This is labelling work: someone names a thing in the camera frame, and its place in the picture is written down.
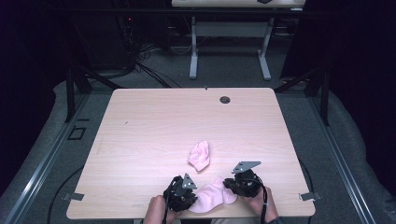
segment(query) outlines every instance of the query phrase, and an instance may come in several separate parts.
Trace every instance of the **wooden table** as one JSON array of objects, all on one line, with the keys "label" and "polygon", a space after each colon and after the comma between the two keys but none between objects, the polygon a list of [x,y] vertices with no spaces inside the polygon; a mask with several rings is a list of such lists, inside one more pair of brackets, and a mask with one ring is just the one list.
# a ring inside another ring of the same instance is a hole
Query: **wooden table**
[{"label": "wooden table", "polygon": [[[197,173],[187,159],[201,141],[209,144],[210,164]],[[78,181],[84,198],[71,201],[67,216],[142,218],[174,176],[188,173],[199,188],[233,177],[240,161],[262,162],[252,170],[272,189],[281,216],[315,213],[312,202],[299,199],[308,187],[271,89],[116,90]],[[182,218],[253,216],[237,200]]]}]

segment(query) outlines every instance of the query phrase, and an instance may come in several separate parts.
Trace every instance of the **aluminum rail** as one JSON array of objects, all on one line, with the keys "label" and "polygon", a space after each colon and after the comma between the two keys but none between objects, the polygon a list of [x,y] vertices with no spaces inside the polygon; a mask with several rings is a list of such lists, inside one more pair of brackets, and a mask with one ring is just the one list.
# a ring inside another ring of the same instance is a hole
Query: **aluminum rail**
[{"label": "aluminum rail", "polygon": [[216,16],[216,17],[271,17],[271,18],[305,18],[315,20],[340,19],[344,11],[295,11],[272,10],[271,8],[42,8],[45,11],[63,15],[130,15],[130,16]]},{"label": "aluminum rail", "polygon": [[347,165],[347,162],[344,158],[344,155],[340,147],[337,144],[337,141],[332,135],[331,128],[329,126],[326,126],[320,117],[318,102],[316,101],[315,98],[308,97],[308,103],[311,105],[311,108],[315,111],[314,114],[318,122],[320,123],[320,127],[324,132],[324,134],[326,135],[327,140],[329,141],[329,144],[331,146],[330,152],[332,154],[332,158],[334,159],[335,166],[337,167],[337,170],[344,181],[344,185],[346,187],[346,190],[349,194],[351,201],[355,205],[358,216],[361,219],[361,223],[375,224],[376,222],[373,217],[373,214],[371,213],[370,208],[367,205],[367,202],[365,201],[361,193],[361,188],[359,187],[358,183],[355,180],[355,177],[353,176],[352,172],[350,171]]},{"label": "aluminum rail", "polygon": [[35,196],[38,191],[41,189],[47,175],[50,173],[50,169],[55,163],[58,155],[61,152],[61,146],[64,143],[64,139],[66,139],[67,134],[73,129],[74,122],[77,120],[78,114],[83,109],[84,105],[87,103],[89,95],[81,95],[80,100],[76,106],[76,114],[75,116],[68,122],[65,123],[62,129],[60,130],[58,136],[55,139],[52,148],[49,152],[44,156],[43,160],[38,165],[35,173],[31,177],[29,183],[25,187],[21,197],[17,200],[16,204],[8,214],[6,219],[6,224],[15,224],[22,223],[25,214],[29,210],[30,205],[33,203]]}]

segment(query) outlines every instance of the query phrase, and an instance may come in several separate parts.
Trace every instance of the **circular hole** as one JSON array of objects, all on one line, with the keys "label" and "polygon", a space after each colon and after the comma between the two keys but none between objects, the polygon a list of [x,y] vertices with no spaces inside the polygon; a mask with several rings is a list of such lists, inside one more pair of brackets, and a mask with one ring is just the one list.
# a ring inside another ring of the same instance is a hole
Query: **circular hole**
[{"label": "circular hole", "polygon": [[228,104],[228,103],[231,102],[231,99],[230,99],[230,97],[228,97],[228,96],[221,96],[221,97],[220,97],[220,101],[221,101],[222,103],[224,103],[224,104]]}]

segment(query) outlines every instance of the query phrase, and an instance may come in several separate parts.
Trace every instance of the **pink cloth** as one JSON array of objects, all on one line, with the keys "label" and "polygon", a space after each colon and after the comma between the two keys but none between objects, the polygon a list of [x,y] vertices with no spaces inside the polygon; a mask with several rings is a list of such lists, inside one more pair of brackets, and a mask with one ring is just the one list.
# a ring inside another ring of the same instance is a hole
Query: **pink cloth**
[{"label": "pink cloth", "polygon": [[224,179],[219,177],[213,184],[206,184],[197,191],[197,201],[189,208],[194,213],[205,213],[222,203],[235,202],[237,195],[223,185]]},{"label": "pink cloth", "polygon": [[209,144],[206,141],[196,144],[190,151],[189,163],[197,172],[203,170],[209,163]]}]

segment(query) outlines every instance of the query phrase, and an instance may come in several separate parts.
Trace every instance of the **wire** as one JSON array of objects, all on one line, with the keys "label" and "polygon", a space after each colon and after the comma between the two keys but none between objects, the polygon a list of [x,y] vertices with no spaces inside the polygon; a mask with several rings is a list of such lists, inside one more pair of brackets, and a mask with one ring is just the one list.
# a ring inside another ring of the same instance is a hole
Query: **wire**
[{"label": "wire", "polygon": [[168,188],[166,189],[166,200],[165,200],[165,213],[163,215],[163,224],[166,224],[166,217],[168,216],[168,206],[169,206],[169,195],[171,194],[171,188],[176,182],[177,176],[175,176],[171,183],[169,184]]},{"label": "wire", "polygon": [[[300,158],[297,158],[297,159],[298,159],[298,162],[304,167],[305,173],[306,173],[306,175],[308,176],[310,191],[311,191],[311,192],[315,192],[315,191],[314,191],[314,184],[312,183],[312,177],[311,177],[311,174],[309,174],[308,168],[306,168],[305,163],[303,163],[303,161],[300,160]],[[309,217],[309,218],[308,218],[308,224],[311,223],[311,219],[312,219],[312,217]]]},{"label": "wire", "polygon": [[262,216],[261,216],[261,223],[265,223],[265,214],[267,213],[267,205],[268,205],[268,193],[267,189],[265,188],[264,184],[262,183],[262,180],[257,176],[257,178],[260,181],[260,185],[262,186],[262,198],[264,203],[262,204]]},{"label": "wire", "polygon": [[165,88],[172,88],[168,83],[166,83],[166,81],[164,81],[158,74],[167,77],[169,80],[171,80],[175,85],[177,85],[178,87],[180,87],[172,78],[170,78],[169,76],[167,76],[164,73],[158,72],[154,69],[151,69],[149,67],[146,67],[145,65],[143,65],[142,63],[136,63],[136,65],[138,65],[144,72],[146,72],[149,76],[153,77],[155,80],[157,80],[163,87]]},{"label": "wire", "polygon": [[160,48],[156,47],[154,44],[146,44],[146,46],[143,46],[139,50],[139,53],[137,54],[137,61],[141,62],[148,59],[151,56],[151,52],[157,49]]},{"label": "wire", "polygon": [[[191,47],[192,47],[192,45],[189,45],[189,46],[186,46],[186,47],[171,47],[170,49],[171,49],[175,54],[182,55],[182,54],[188,53],[188,52],[190,51]],[[178,52],[177,50],[175,50],[175,49],[182,49],[182,48],[188,48],[188,49],[186,49],[186,50],[183,51],[183,52]]]},{"label": "wire", "polygon": [[190,33],[191,33],[191,28],[190,28],[189,23],[188,23],[187,20],[186,20],[186,17],[183,17],[183,20],[184,20],[184,22],[186,23],[186,26],[187,26],[187,28],[189,29]]},{"label": "wire", "polygon": [[64,185],[67,183],[67,181],[69,181],[74,175],[76,175],[83,168],[84,168],[84,166],[79,167],[73,174],[71,174],[69,177],[67,177],[67,179],[62,183],[62,185],[58,188],[58,190],[56,190],[56,193],[55,193],[55,195],[53,195],[52,200],[51,200],[50,205],[49,205],[49,213],[47,215],[47,223],[48,224],[50,224],[50,214],[51,214],[52,207],[53,207],[53,204],[55,202],[55,199],[56,199],[56,197],[59,194],[59,191],[61,191],[61,189],[64,187]]},{"label": "wire", "polygon": [[77,31],[77,34],[79,36],[79,38],[82,40],[82,43],[85,45],[85,47],[87,49],[89,49],[91,51],[91,53],[93,54],[93,56],[99,60],[103,65],[105,65],[108,68],[114,68],[114,65],[111,66],[110,64],[106,63],[101,57],[99,57],[99,54],[93,49],[93,47],[91,46],[91,44],[89,43],[89,41],[85,38],[85,36],[81,33],[81,31],[77,28],[77,26],[73,23],[73,26],[75,28],[75,30]]}]

